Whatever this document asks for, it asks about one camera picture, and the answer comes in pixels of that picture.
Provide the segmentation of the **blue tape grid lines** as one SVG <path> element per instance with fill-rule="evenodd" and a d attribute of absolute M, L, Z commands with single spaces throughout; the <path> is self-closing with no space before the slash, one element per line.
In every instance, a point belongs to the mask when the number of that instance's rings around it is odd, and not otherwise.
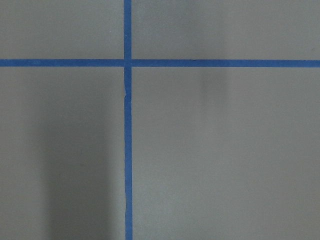
<path fill-rule="evenodd" d="M 317 240 L 317 0 L 3 0 L 3 240 Z"/>

